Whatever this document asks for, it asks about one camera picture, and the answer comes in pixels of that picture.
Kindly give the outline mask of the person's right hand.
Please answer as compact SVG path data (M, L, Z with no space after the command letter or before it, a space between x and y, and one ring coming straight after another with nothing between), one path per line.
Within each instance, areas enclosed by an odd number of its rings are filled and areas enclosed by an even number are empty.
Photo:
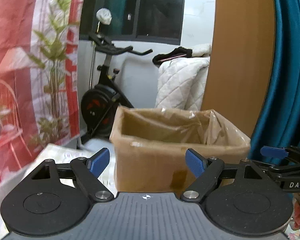
M293 230L299 230L300 229L300 204L296 199L293 199L294 204L294 212L292 215L293 222L291 224L291 228Z

